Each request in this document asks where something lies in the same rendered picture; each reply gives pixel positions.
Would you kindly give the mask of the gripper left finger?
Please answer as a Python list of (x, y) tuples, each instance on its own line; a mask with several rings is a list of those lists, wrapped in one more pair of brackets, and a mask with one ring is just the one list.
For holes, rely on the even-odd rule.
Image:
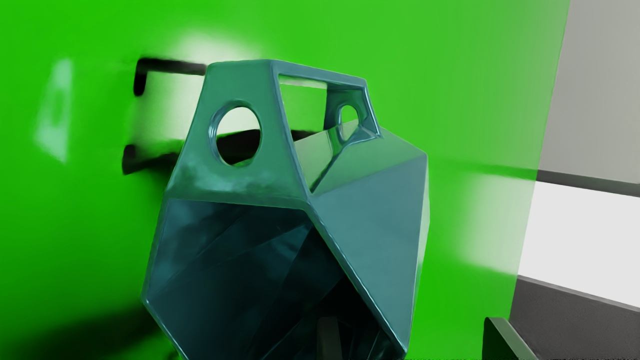
[(317, 321), (317, 360), (347, 360), (351, 346), (351, 328), (337, 316)]

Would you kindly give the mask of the teal faceted mug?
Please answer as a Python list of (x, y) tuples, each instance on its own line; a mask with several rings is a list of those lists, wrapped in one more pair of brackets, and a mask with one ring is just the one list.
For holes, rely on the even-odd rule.
[(429, 230), (428, 157), (379, 126), (360, 77), (274, 59), (206, 68), (142, 287), (183, 360), (406, 356)]

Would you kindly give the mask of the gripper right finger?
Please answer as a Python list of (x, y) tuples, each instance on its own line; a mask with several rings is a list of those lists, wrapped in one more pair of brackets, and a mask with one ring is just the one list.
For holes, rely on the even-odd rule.
[(505, 317), (485, 317), (482, 360), (538, 360)]

